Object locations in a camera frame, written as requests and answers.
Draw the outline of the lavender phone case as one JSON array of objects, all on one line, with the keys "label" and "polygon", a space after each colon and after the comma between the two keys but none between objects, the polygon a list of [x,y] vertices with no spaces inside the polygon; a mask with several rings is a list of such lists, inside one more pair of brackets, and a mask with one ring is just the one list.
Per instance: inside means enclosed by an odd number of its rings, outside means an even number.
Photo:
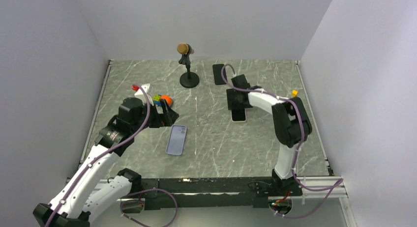
[{"label": "lavender phone case", "polygon": [[180,156],[183,153],[186,134],[186,126],[177,124],[172,125],[166,146],[166,154]]}]

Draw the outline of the phone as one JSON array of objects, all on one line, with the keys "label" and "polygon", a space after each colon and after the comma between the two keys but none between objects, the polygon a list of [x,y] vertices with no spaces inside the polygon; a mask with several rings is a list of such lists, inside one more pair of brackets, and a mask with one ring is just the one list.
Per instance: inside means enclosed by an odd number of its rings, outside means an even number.
[{"label": "phone", "polygon": [[226,73],[222,72],[222,69],[224,67],[224,64],[214,64],[212,66],[213,70],[213,78],[214,78],[214,84],[215,85],[225,85],[225,81],[223,78],[227,79]]},{"label": "phone", "polygon": [[245,109],[233,109],[231,110],[231,121],[240,123],[246,122],[246,110]]}]

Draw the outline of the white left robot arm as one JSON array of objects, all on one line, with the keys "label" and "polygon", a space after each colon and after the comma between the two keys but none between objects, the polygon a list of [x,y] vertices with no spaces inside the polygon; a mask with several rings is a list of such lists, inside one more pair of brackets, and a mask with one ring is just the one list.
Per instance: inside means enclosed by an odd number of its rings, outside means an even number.
[{"label": "white left robot arm", "polygon": [[178,119],[165,100],[162,113],[151,102],[124,99],[107,126],[100,130],[85,161],[67,185],[49,203],[40,203],[33,215],[42,227],[89,227],[114,201],[143,193],[142,177],[130,169],[120,170],[99,191],[94,189],[106,171],[146,128],[169,127]]}]

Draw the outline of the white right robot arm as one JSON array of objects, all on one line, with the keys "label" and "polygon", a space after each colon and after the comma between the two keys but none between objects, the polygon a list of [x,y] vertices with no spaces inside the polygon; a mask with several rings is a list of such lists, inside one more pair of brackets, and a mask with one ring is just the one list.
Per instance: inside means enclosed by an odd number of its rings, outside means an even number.
[{"label": "white right robot arm", "polygon": [[226,90],[228,110],[233,122],[246,121],[246,109],[257,107],[272,115],[275,135],[279,141],[278,161],[273,169],[271,189],[284,195],[294,182],[297,148],[312,132],[312,125],[299,97],[272,95],[259,86],[251,87],[244,75],[231,79],[233,88]]}]

